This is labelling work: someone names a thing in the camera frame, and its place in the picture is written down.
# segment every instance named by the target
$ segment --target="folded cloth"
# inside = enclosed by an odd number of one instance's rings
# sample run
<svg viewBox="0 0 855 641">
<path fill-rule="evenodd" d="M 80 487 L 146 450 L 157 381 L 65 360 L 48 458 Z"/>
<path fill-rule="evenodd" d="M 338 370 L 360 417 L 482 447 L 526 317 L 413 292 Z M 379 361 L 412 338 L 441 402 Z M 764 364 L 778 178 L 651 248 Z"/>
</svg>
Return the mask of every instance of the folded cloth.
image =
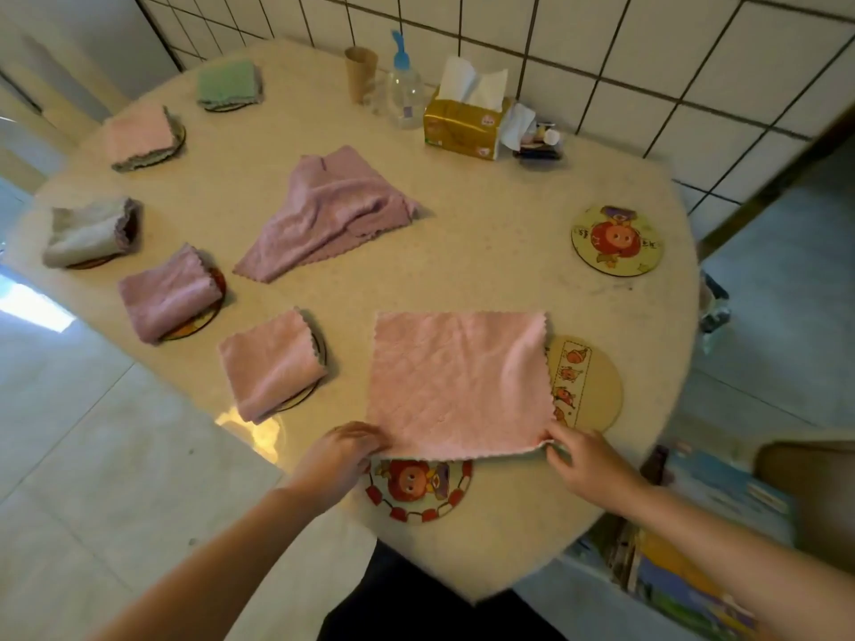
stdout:
<svg viewBox="0 0 855 641">
<path fill-rule="evenodd" d="M 326 375 L 312 332 L 295 309 L 226 338 L 219 349 L 238 414 L 256 424 Z"/>
<path fill-rule="evenodd" d="M 326 157 L 305 156 L 291 173 L 284 206 L 234 272 L 269 283 L 298 265 L 344 254 L 410 225 L 416 207 L 350 146 Z"/>
<path fill-rule="evenodd" d="M 196 91 L 196 102 L 206 110 L 233 110 L 262 101 L 258 70 L 247 60 L 202 67 Z"/>
<path fill-rule="evenodd" d="M 122 279 L 119 294 L 134 331 L 145 344 L 155 344 L 222 298 L 198 252 L 187 244 L 159 268 Z"/>
<path fill-rule="evenodd" d="M 384 456 L 518 454 L 553 420 L 543 312 L 381 312 L 366 420 Z"/>
<path fill-rule="evenodd" d="M 131 248 L 126 228 L 142 205 L 129 197 L 101 200 L 80 209 L 53 207 L 53 225 L 42 262 L 67 268 L 87 260 L 125 254 Z"/>
<path fill-rule="evenodd" d="M 184 142 L 184 126 L 165 106 L 141 102 L 107 120 L 105 148 L 114 171 L 126 172 L 165 160 Z"/>
</svg>

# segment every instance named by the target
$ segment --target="table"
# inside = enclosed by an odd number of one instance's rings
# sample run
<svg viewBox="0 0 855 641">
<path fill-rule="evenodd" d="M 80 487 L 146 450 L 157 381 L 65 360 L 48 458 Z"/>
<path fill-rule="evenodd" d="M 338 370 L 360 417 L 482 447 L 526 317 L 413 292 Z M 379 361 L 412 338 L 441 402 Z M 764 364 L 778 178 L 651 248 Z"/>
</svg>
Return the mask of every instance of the table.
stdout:
<svg viewBox="0 0 855 641">
<path fill-rule="evenodd" d="M 100 131 L 91 135 L 37 193 L 4 262 L 285 471 L 325 430 L 364 417 L 378 310 L 546 310 L 554 333 L 589 340 L 619 369 L 623 411 L 607 438 L 640 463 L 674 408 L 697 321 L 697 259 L 667 172 L 580 138 L 568 139 L 566 159 L 549 172 L 509 156 L 491 162 L 450 153 L 425 145 L 421 131 L 395 130 L 351 106 L 345 66 L 336 56 L 290 41 L 257 43 L 230 57 L 244 55 L 262 69 L 261 106 L 204 112 L 195 104 L 195 72 L 153 90 L 144 99 L 167 105 L 187 127 L 186 152 L 122 175 L 110 170 Z M 284 200 L 300 155 L 343 144 L 420 201 L 422 217 L 270 285 L 230 274 Z M 84 272 L 41 265 L 49 206 L 122 194 L 145 205 L 137 254 Z M 649 215 L 665 242 L 656 270 L 617 279 L 576 255 L 573 217 L 594 204 Z M 227 273 L 233 300 L 192 337 L 141 344 L 116 282 L 163 263 L 184 242 L 213 256 Z M 309 312 L 326 340 L 329 381 L 296 409 L 248 425 L 234 408 L 216 344 L 294 305 Z M 536 570 L 600 515 L 564 489 L 542 452 L 477 461 L 461 505 L 423 526 L 390 519 L 361 491 L 342 506 L 470 600 Z"/>
</svg>

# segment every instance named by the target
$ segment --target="person's right arm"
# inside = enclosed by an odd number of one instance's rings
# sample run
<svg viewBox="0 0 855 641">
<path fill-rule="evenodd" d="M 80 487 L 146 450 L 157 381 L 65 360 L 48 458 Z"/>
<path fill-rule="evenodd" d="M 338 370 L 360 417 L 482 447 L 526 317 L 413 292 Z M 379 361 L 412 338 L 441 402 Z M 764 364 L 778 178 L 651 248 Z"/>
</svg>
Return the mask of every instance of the person's right arm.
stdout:
<svg viewBox="0 0 855 641">
<path fill-rule="evenodd" d="M 648 484 L 598 432 L 550 434 L 570 452 L 546 457 L 572 492 L 668 540 L 778 637 L 853 638 L 855 577 Z"/>
</svg>

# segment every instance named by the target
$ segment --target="folded pink cloth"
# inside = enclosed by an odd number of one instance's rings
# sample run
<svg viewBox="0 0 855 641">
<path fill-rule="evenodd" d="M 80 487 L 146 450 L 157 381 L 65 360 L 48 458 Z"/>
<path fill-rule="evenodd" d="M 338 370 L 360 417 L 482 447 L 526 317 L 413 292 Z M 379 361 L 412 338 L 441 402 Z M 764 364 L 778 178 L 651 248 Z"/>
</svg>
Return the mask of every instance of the folded pink cloth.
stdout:
<svg viewBox="0 0 855 641">
<path fill-rule="evenodd" d="M 238 414 L 256 424 L 326 375 L 312 331 L 297 310 L 226 338 L 219 350 Z"/>
<path fill-rule="evenodd" d="M 119 294 L 134 331 L 145 344 L 155 344 L 222 298 L 198 252 L 187 244 L 159 268 L 122 279 Z"/>
<path fill-rule="evenodd" d="M 518 454 L 552 418 L 543 312 L 382 312 L 366 420 L 390 458 Z"/>
<path fill-rule="evenodd" d="M 383 231 L 410 225 L 415 201 L 391 186 L 356 150 L 303 157 L 288 196 L 234 272 L 269 283 L 288 270 L 344 254 Z"/>
<path fill-rule="evenodd" d="M 160 103 L 134 104 L 121 117 L 108 119 L 104 127 L 111 163 L 174 147 L 175 137 L 169 127 L 166 108 Z"/>
</svg>

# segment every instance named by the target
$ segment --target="paper cup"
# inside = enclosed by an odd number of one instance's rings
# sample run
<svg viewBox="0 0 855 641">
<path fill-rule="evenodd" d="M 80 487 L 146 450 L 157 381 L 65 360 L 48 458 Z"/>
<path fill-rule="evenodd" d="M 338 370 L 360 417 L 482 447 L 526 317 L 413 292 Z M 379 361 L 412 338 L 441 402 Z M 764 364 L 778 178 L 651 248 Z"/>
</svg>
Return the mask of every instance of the paper cup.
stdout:
<svg viewBox="0 0 855 641">
<path fill-rule="evenodd" d="M 350 101 L 362 105 L 374 88 L 377 54 L 365 47 L 348 47 L 345 50 L 345 64 Z"/>
</svg>

